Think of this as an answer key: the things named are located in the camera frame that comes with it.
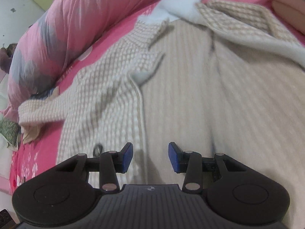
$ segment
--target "green pillow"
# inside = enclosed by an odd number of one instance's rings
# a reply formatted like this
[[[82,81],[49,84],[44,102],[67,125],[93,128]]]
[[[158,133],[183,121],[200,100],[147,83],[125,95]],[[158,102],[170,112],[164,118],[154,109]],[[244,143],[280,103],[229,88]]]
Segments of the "green pillow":
[[[11,146],[17,145],[17,136],[20,126],[16,122],[12,122],[6,118],[0,121],[0,133]]]

